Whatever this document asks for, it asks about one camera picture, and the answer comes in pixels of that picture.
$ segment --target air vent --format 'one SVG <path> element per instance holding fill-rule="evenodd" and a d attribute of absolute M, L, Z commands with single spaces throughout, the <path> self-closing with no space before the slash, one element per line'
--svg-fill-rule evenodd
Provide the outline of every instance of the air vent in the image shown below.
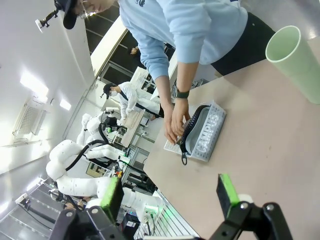
<path fill-rule="evenodd" d="M 39 109 L 36 109 L 32 106 L 26 106 L 27 110 L 22 119 L 21 125 L 17 131 L 19 135 L 29 134 L 32 131 L 32 127 L 37 119 L 37 116 L 40 112 Z"/>
<path fill-rule="evenodd" d="M 46 117 L 44 104 L 29 100 L 24 104 L 12 132 L 15 140 L 29 140 L 32 135 L 38 135 Z"/>

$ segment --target ceiling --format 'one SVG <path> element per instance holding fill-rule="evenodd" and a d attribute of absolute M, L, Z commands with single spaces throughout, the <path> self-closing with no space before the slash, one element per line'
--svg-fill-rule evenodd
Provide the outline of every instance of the ceiling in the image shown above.
<path fill-rule="evenodd" d="M 54 1 L 0 1 L 0 155 L 6 161 L 0 174 L 42 157 L 62 140 L 73 111 L 95 78 L 83 20 L 78 19 L 74 29 L 65 30 L 59 14 L 43 33 L 38 30 L 35 20 L 53 9 Z M 48 114 L 40 136 L 32 139 L 39 142 L 16 146 L 14 124 L 32 96 L 32 91 L 20 84 L 25 72 L 48 88 Z M 71 104 L 69 111 L 59 106 L 62 99 Z"/>

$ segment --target white lab coat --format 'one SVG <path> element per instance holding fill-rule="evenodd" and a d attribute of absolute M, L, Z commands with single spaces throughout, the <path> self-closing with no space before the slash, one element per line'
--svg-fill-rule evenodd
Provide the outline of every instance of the white lab coat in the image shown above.
<path fill-rule="evenodd" d="M 154 100 L 150 100 L 152 95 L 149 92 L 136 88 L 128 81 L 121 83 L 118 86 L 128 98 L 127 101 L 120 93 L 118 93 L 120 98 L 121 119 L 127 118 L 126 109 L 140 112 L 142 109 L 136 106 L 137 103 L 155 114 L 159 113 L 160 100 L 157 97 Z"/>

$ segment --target black cap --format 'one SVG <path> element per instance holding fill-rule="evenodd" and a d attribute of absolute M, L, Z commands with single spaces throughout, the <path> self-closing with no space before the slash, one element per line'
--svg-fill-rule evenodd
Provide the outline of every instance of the black cap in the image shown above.
<path fill-rule="evenodd" d="M 103 93 L 106 95 L 106 99 L 109 98 L 111 87 L 116 87 L 116 85 L 113 83 L 108 83 L 108 84 L 104 85 L 104 87 L 103 87 Z"/>
<path fill-rule="evenodd" d="M 73 11 L 73 8 L 77 4 L 77 0 L 54 0 L 54 2 L 62 11 L 64 11 L 63 26 L 66 29 L 72 29 L 77 21 L 77 15 Z"/>

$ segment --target beige tabletop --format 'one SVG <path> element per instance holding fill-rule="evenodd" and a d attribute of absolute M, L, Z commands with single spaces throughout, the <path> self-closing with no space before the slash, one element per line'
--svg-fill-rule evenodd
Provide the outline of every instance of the beige tabletop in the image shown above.
<path fill-rule="evenodd" d="M 309 43 L 320 60 L 320 38 Z M 193 89 L 189 104 L 212 99 L 227 115 L 210 161 L 183 166 L 163 149 L 162 129 L 144 171 L 205 239 L 223 221 L 216 187 L 218 174 L 228 173 L 258 206 L 280 204 L 294 239 L 319 240 L 320 105 L 266 60 Z"/>
<path fill-rule="evenodd" d="M 123 135 L 122 139 L 121 139 L 121 144 L 125 147 L 128 148 L 130 143 L 132 142 L 132 140 L 134 139 L 135 135 L 136 135 L 136 131 L 141 123 L 142 118 L 144 117 L 144 113 L 146 110 L 142 110 L 138 113 L 137 117 L 135 118 L 132 127 L 128 128 L 126 133 Z"/>

